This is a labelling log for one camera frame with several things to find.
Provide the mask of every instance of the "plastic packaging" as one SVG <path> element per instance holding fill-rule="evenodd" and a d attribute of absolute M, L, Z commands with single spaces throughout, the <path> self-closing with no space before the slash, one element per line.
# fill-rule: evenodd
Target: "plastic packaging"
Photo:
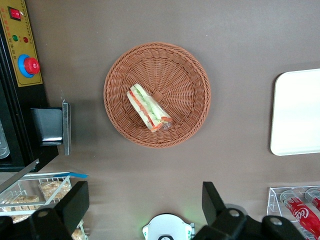
<path fill-rule="evenodd" d="M 320 220 L 317 215 L 305 205 L 291 190 L 280 195 L 280 201 L 290 210 L 302 227 L 320 239 Z"/>
<path fill-rule="evenodd" d="M 20 195 L 14 199 L 6 199 L 1 204 L 26 204 L 26 203 L 36 203 L 39 202 L 39 197 L 37 195 Z M 29 211 L 37 210 L 39 205 L 23 205 L 23 206 L 13 206 L 13 207 L 2 207 L 3 212 L 12 212 L 12 211 Z M 27 219 L 30 214 L 21 214 L 21 215 L 12 215 L 12 221 L 14 224 L 19 223 Z"/>
<path fill-rule="evenodd" d="M 76 228 L 71 237 L 73 240 L 86 240 L 86 236 L 83 234 L 80 228 Z"/>
<path fill-rule="evenodd" d="M 304 197 L 308 200 L 309 203 L 311 203 L 313 206 L 315 206 L 316 209 L 320 211 L 320 190 L 319 188 L 313 187 L 308 189 Z"/>
<path fill-rule="evenodd" d="M 48 199 L 54 194 L 57 188 L 62 184 L 62 181 L 45 181 L 39 185 L 41 192 L 43 193 L 44 199 Z M 62 199 L 71 189 L 71 186 L 66 182 L 60 191 L 55 195 L 54 199 Z"/>
<path fill-rule="evenodd" d="M 151 132 L 167 130 L 172 126 L 172 118 L 142 86 L 133 85 L 126 95 Z"/>
<path fill-rule="evenodd" d="M 303 227 L 300 227 L 299 231 L 305 240 L 316 240 L 315 237 L 312 235 L 312 233 L 305 230 Z"/>

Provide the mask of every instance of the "blue button ring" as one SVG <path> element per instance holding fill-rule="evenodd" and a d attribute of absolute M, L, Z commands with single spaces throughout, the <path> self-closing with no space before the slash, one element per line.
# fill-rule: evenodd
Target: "blue button ring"
<path fill-rule="evenodd" d="M 30 56 L 28 56 L 27 54 L 20 55 L 18 58 L 18 67 L 23 76 L 25 76 L 26 78 L 32 78 L 34 74 L 29 74 L 25 69 L 24 62 L 27 58 L 30 58 Z"/>

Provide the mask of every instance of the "white tray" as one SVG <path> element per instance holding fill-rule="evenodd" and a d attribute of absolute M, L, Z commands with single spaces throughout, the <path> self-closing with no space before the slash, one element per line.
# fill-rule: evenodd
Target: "white tray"
<path fill-rule="evenodd" d="M 270 148 L 278 156 L 320 153 L 320 69 L 276 80 Z"/>

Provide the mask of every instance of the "screw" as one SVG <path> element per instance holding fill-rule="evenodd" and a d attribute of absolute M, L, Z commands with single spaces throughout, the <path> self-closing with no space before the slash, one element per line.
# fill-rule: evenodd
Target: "screw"
<path fill-rule="evenodd" d="M 270 218 L 270 222 L 272 222 L 276 226 L 281 226 L 282 225 L 282 221 L 280 221 L 280 219 L 276 218 L 276 217 L 271 217 Z"/>
<path fill-rule="evenodd" d="M 48 215 L 48 211 L 41 211 L 41 212 L 38 213 L 38 217 L 39 218 L 42 218 L 42 217 L 47 216 L 47 215 Z"/>
<path fill-rule="evenodd" d="M 232 217 L 239 217 L 239 216 L 240 216 L 240 213 L 239 213 L 237 210 L 234 210 L 234 209 L 231 209 L 231 210 L 229 211 L 229 213 L 230 213 L 230 215 L 231 215 Z"/>

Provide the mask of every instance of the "woven basket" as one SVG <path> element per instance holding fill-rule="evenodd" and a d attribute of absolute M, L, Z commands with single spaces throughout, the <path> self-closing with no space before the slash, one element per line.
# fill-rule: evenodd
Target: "woven basket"
<path fill-rule="evenodd" d="M 168 130 L 151 132 L 126 92 L 140 84 L 172 117 Z M 204 123 L 210 106 L 208 76 L 181 47 L 152 42 L 132 48 L 112 66 L 104 84 L 104 106 L 114 127 L 128 140 L 150 148 L 184 142 Z"/>

